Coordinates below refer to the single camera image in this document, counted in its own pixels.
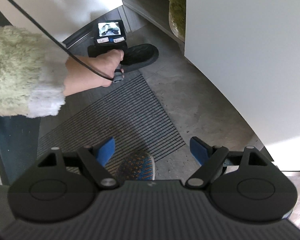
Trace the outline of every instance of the inspection camera handle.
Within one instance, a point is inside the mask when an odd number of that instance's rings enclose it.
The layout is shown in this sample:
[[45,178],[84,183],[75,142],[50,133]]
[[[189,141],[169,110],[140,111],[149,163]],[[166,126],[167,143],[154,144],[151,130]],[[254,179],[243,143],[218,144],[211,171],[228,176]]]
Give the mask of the inspection camera handle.
[[121,72],[121,64],[119,64],[114,71],[114,77],[113,77],[112,83],[118,83],[122,80],[123,80],[123,74]]

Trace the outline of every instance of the cabinet shelf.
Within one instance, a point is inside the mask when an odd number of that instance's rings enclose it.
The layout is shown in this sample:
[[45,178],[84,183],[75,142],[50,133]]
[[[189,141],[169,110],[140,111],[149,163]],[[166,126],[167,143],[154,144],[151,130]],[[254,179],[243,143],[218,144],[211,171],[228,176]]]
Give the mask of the cabinet shelf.
[[177,38],[169,25],[169,0],[123,0],[125,6],[141,15],[157,26],[179,44],[184,44]]

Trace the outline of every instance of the patterned sneaker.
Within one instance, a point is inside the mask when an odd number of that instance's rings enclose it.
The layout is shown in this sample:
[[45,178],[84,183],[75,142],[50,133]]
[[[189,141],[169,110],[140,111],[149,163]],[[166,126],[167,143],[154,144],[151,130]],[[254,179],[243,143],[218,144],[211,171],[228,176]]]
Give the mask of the patterned sneaker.
[[116,173],[117,180],[154,180],[154,159],[146,152],[132,153],[120,163]]

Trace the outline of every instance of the black cable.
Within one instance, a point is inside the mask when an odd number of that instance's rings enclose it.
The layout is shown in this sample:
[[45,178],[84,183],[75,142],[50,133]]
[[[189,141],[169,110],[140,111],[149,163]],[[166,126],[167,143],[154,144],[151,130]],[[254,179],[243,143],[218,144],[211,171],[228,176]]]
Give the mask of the black cable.
[[27,17],[35,26],[37,26],[45,35],[47,35],[55,44],[57,44],[61,49],[63,49],[71,58],[73,58],[76,62],[80,63],[81,65],[85,66],[87,69],[92,71],[93,73],[97,74],[100,77],[103,77],[107,80],[112,81],[113,78],[109,78],[107,76],[104,76],[97,71],[95,71],[93,68],[79,60],[75,55],[73,55],[68,49],[66,49],[59,41],[57,41],[50,33],[48,33],[39,23],[36,22],[35,19],[33,19],[25,10],[23,10],[14,0],[8,0],[15,8],[17,8],[25,17]]

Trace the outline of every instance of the shoe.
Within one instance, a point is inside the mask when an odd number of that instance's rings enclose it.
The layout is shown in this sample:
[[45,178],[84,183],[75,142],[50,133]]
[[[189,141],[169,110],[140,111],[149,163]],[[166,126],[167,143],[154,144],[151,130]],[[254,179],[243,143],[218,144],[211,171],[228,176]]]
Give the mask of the shoe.
[[[111,49],[122,49],[124,52],[123,60],[120,62],[121,68],[125,73],[138,70],[140,68],[151,65],[156,62],[159,57],[159,51],[156,46],[152,44],[140,44],[128,47],[111,47]],[[97,57],[100,54],[108,52],[107,46],[99,46],[98,48],[94,45],[88,47],[89,57]]]
[[116,173],[121,184],[125,180],[154,180],[154,176],[154,159],[146,152],[136,152],[125,157]]

